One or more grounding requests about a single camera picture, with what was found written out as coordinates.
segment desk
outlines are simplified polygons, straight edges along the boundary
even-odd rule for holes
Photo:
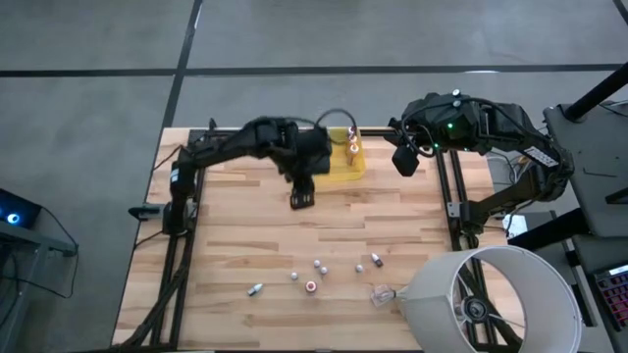
[[[614,109],[628,113],[625,106]],[[572,153],[574,174],[570,181],[580,208],[509,243],[535,251],[576,235],[573,243],[577,261],[600,304],[597,287],[591,281],[593,274],[628,262],[628,205],[607,204],[605,200],[607,195],[628,186],[628,119],[601,107],[591,110],[580,124],[566,120],[560,107],[547,108],[544,115],[550,134]],[[615,331],[603,307],[598,306],[615,351],[628,352],[628,331]]]
[[[186,128],[167,128],[157,161],[187,135]],[[316,205],[300,211],[289,208],[291,186],[269,160],[242,158],[208,170],[180,349],[419,348],[396,305],[376,309],[369,296],[376,284],[404,287],[428,259],[450,249],[436,160],[423,159],[417,173],[404,178],[384,139],[367,137],[363,148],[365,176],[317,183]],[[460,160],[469,198],[492,194],[486,160],[471,153],[460,153]],[[169,163],[154,173],[148,202],[169,201],[169,174]],[[453,172],[448,175],[455,185]],[[159,229],[160,221],[144,223],[138,240]],[[494,229],[480,240],[482,246],[505,244]],[[114,343],[129,337],[154,304],[167,242],[157,237],[134,252]],[[371,262],[371,252],[380,255],[382,268]],[[313,268],[315,259],[329,268],[324,278]],[[358,263],[362,274],[354,270]],[[293,271],[298,281],[290,279]],[[488,266],[485,276],[497,308],[522,323],[505,279]],[[310,279],[319,283],[313,296],[303,288]],[[264,288],[248,297],[257,282]]]

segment blue light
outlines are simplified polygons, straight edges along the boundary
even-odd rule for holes
[[[16,214],[11,214],[11,215],[7,216],[7,222],[10,225],[15,225],[19,221],[20,221],[20,216],[18,216]]]

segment yellow container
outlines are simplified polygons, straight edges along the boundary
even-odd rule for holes
[[[316,183],[325,183],[330,181],[348,181],[358,180],[364,176],[366,172],[366,161],[364,157],[364,148],[362,148],[362,137],[360,130],[357,131],[357,145],[360,150],[353,158],[353,164],[347,162],[346,151],[348,147],[348,136],[346,127],[330,127],[328,129],[330,138],[342,144],[332,143],[332,156],[330,156],[330,173],[328,175],[314,176]]]

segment metal bracket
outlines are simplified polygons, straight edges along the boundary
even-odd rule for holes
[[[447,202],[447,214],[450,218],[460,218],[460,203]]]

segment sticker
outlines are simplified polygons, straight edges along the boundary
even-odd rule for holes
[[[508,222],[510,222],[510,217],[510,215],[506,215],[506,217],[503,218],[503,221],[501,221],[504,229],[508,229]],[[508,230],[508,235],[506,236],[506,239],[512,239],[523,234],[526,231],[528,231],[528,225],[526,224],[525,216],[515,215],[512,217],[512,225],[510,225],[510,229]]]
[[[554,167],[558,165],[557,161],[555,161],[552,157],[548,156],[537,147],[529,147],[524,151],[535,161],[545,165],[546,167]]]
[[[179,180],[179,168],[170,172],[170,182],[177,182]]]

